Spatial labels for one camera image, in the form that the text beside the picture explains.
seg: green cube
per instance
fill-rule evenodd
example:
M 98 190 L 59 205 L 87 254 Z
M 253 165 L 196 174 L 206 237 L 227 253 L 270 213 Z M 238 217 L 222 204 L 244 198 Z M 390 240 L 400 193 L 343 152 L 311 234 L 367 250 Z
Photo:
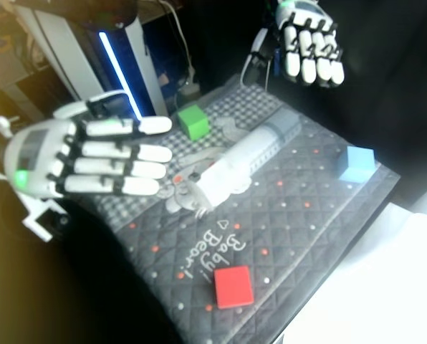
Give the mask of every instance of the green cube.
M 207 115 L 199 106 L 193 105 L 178 113 L 183 132 L 195 141 L 209 132 Z

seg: quilted mat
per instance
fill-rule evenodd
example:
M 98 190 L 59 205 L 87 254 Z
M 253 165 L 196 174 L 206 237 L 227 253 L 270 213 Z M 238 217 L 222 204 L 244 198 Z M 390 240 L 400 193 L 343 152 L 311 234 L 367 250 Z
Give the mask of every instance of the quilted mat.
M 197 219 L 184 179 L 282 106 L 258 86 L 234 86 L 204 107 L 205 138 L 193 143 L 175 130 L 160 139 L 174 159 L 157 196 L 95 198 L 187 343 L 272 342 L 398 181 L 379 163 L 367 183 L 339 181 L 347 143 L 297 113 L 299 135 L 242 193 Z M 254 304 L 219 310 L 214 270 L 239 265 L 250 269 Z

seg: red cube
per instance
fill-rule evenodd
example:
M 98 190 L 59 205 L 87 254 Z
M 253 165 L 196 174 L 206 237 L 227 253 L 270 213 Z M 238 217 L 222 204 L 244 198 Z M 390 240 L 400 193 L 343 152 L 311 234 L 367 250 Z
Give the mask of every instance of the red cube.
M 254 303 L 249 267 L 228 267 L 215 270 L 216 301 L 219 309 Z

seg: gingham fabric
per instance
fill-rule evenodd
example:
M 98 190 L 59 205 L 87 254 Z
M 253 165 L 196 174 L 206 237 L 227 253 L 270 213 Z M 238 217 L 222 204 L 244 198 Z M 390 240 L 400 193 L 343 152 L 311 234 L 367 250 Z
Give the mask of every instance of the gingham fabric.
M 250 130 L 280 106 L 254 86 L 229 91 L 205 111 L 211 123 L 227 115 Z M 103 198 L 113 200 L 108 206 L 99 200 L 136 272 L 186 343 L 272 342 L 398 181 L 379 163 L 367 183 L 339 181 L 337 158 L 347 143 L 299 116 L 301 133 L 253 176 L 249 190 L 202 219 L 183 209 L 169 214 L 155 198 Z M 196 143 L 173 133 L 161 144 L 176 157 L 169 183 L 177 158 L 233 143 L 212 128 Z M 250 269 L 254 304 L 219 310 L 213 271 L 239 265 Z

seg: blue light strip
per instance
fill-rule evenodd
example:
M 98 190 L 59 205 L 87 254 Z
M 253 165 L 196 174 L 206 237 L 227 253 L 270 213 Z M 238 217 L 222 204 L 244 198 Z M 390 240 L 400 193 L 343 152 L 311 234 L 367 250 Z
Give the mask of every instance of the blue light strip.
M 115 70 L 115 73 L 118 76 L 120 84 L 129 97 L 130 106 L 133 108 L 135 116 L 137 117 L 138 120 L 141 120 L 142 114 L 140 113 L 140 110 L 137 106 L 137 103 L 135 102 L 134 96 L 130 91 L 128 82 L 126 81 L 126 78 L 123 74 L 123 71 L 121 70 L 120 64 L 118 63 L 118 60 L 115 56 L 115 53 L 113 52 L 113 48 L 110 45 L 110 41 L 108 40 L 106 33 L 100 32 L 99 37 L 100 37 L 100 40 L 102 41 L 102 44 L 104 45 L 105 51 L 107 52 L 107 55 L 108 55 L 108 58 L 112 62 L 113 69 Z

